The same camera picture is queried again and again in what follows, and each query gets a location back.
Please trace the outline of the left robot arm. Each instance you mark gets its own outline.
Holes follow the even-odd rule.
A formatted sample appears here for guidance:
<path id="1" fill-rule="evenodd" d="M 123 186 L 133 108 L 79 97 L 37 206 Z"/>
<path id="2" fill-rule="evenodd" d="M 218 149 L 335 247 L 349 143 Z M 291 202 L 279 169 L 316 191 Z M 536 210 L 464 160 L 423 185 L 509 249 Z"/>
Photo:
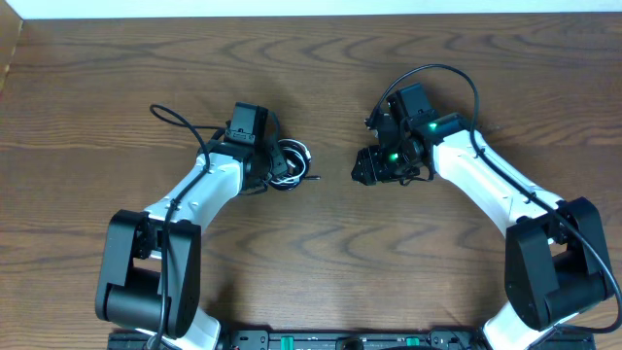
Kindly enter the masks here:
<path id="1" fill-rule="evenodd" d="M 96 316 L 146 335 L 146 347 L 214 349 L 220 322 L 199 306 L 201 236 L 218 212 L 245 191 L 262 193 L 286 171 L 276 114 L 236 103 L 228 124 L 199 138 L 191 171 L 140 212 L 120 210 L 106 233 Z"/>

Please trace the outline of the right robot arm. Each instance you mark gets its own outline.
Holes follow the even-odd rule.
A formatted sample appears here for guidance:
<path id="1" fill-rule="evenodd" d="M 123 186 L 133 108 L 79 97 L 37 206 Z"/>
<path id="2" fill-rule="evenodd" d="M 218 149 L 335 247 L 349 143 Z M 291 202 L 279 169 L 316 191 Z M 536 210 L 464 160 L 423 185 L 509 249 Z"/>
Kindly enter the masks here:
<path id="1" fill-rule="evenodd" d="M 505 240 L 507 303 L 482 329 L 490 349 L 530 349 L 557 334 L 595 330 L 570 319 L 621 298 L 602 219 L 584 197 L 564 200 L 521 174 L 458 113 L 440 116 L 421 85 L 385 93 L 366 127 L 377 144 L 361 149 L 352 178 L 403 186 L 440 177 L 467 195 Z"/>

